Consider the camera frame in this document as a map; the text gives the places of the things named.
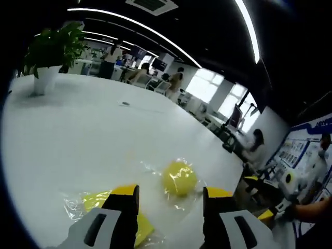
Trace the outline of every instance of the green leaves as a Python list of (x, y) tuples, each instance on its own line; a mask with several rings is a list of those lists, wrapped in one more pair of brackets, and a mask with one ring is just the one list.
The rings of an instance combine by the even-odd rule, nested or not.
[(72, 67), (74, 61), (87, 48), (82, 41), (81, 23), (71, 22), (60, 30), (45, 29), (30, 44), (24, 58), (25, 75), (33, 73), (38, 78), (37, 68), (65, 65)]

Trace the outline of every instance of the black ceiling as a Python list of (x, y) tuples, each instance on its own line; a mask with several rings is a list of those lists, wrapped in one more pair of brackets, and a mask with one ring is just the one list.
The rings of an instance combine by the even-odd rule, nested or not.
[[(291, 123), (331, 112), (330, 106), (322, 105), (326, 101), (323, 99), (298, 119), (301, 111), (332, 90), (331, 36), (327, 32), (331, 29), (328, 10), (322, 3), (244, 0), (262, 59), (256, 65), (250, 36), (235, 0), (173, 2), (179, 6), (177, 9), (157, 17), (126, 4), (125, 0), (82, 0), (73, 7), (111, 11), (156, 30), (202, 67), (248, 87), (258, 102), (267, 103)], [(152, 52), (168, 51), (195, 66), (168, 42), (127, 20), (85, 11), (67, 15), (68, 19), (84, 20), (85, 31), (114, 36)]]

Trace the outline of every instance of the white flower pot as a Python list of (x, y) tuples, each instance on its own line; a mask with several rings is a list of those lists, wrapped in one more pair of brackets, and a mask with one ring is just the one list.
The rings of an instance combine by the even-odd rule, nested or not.
[(51, 67), (41, 67), (38, 68), (37, 79), (35, 77), (34, 82), (34, 94), (35, 95), (45, 95), (53, 91), (56, 84), (56, 77), (59, 74), (61, 66), (51, 66)]

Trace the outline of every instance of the yellow ball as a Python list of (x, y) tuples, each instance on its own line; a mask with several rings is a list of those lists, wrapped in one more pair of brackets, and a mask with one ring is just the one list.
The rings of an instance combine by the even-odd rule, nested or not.
[(173, 195), (184, 196), (195, 188), (197, 177), (184, 162), (172, 162), (162, 174), (165, 190)]

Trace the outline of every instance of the potted plant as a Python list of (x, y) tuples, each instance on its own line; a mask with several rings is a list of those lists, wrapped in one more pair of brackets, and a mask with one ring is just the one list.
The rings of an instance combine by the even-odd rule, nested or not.
[(82, 41), (81, 23), (71, 22), (60, 30), (43, 30), (29, 45), (24, 58), (24, 75), (33, 72), (34, 94), (44, 95), (54, 88), (61, 67), (72, 67), (87, 48)]

